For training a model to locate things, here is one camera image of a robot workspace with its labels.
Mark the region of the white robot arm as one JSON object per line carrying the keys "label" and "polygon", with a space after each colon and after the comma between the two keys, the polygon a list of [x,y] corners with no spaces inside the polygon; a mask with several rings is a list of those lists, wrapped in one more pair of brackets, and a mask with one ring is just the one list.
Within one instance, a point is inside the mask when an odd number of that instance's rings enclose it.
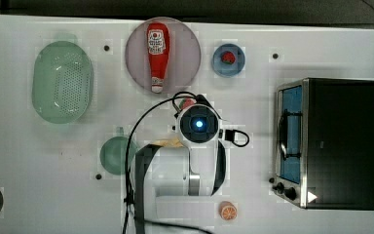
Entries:
{"label": "white robot arm", "polygon": [[179,147],[147,144],[131,164],[136,234],[153,234],[156,199],[175,196],[212,196],[226,175],[226,150],[221,118],[208,104],[195,103],[176,118]]}

